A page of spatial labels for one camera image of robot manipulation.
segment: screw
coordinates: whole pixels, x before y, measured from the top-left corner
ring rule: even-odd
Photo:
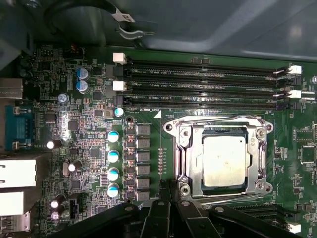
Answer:
[[[41,7],[41,3],[39,0],[22,0],[22,4],[30,8]]]
[[[57,97],[57,100],[60,103],[66,103],[68,101],[68,96],[64,93],[59,94],[59,96]]]
[[[262,190],[264,189],[264,184],[262,182],[258,182],[257,187]]]
[[[263,139],[263,138],[265,137],[265,130],[263,130],[263,129],[258,129],[258,130],[257,130],[257,137],[258,137],[259,139]]]
[[[217,212],[224,212],[224,209],[222,207],[215,207],[215,210]]]
[[[317,76],[312,77],[312,83],[316,84],[317,83]]]
[[[189,206],[189,205],[190,205],[190,203],[189,203],[189,202],[187,202],[187,201],[183,201],[181,204],[182,204],[182,206],[185,206],[185,207],[187,207],[187,206]]]

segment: white label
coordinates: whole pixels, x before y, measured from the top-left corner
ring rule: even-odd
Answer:
[[[132,16],[130,16],[129,14],[124,14],[124,13],[115,13],[112,15],[114,17],[114,19],[117,22],[121,22],[121,21],[127,21],[127,22],[132,22],[135,23],[135,20],[132,18]]]

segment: gray metal panel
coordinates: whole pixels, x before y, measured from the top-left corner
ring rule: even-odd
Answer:
[[[52,1],[43,2],[45,8]],[[317,55],[316,0],[112,2],[136,20],[137,28],[157,30],[143,38],[149,49],[301,60]],[[43,9],[31,11],[38,20],[36,39],[53,39],[41,21]],[[69,10],[55,22],[78,43],[132,45],[116,32],[113,18],[95,8]]]

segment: blue serial port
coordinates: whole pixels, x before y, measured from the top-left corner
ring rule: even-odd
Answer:
[[[33,144],[32,107],[5,107],[5,150],[29,150]]]

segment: integrated circuit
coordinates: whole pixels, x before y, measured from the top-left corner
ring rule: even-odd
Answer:
[[[68,130],[78,130],[78,122],[71,120],[68,122]]]
[[[104,115],[103,110],[94,110],[94,116],[102,117]]]
[[[103,98],[103,94],[100,91],[93,92],[93,100],[101,100]]]
[[[102,68],[101,67],[93,67],[93,75],[101,76],[102,75]]]
[[[90,157],[99,157],[99,156],[100,156],[100,149],[99,148],[90,149]]]
[[[137,125],[137,135],[150,135],[151,126],[150,125]]]
[[[79,180],[73,180],[71,182],[71,188],[72,189],[80,189],[80,181]]]
[[[137,162],[148,162],[150,161],[150,152],[149,151],[137,151],[136,152]]]
[[[44,113],[44,121],[45,121],[45,123],[55,123],[56,122],[56,114],[55,113]]]
[[[136,140],[136,148],[143,149],[149,148],[151,146],[150,139],[148,138],[137,138]]]

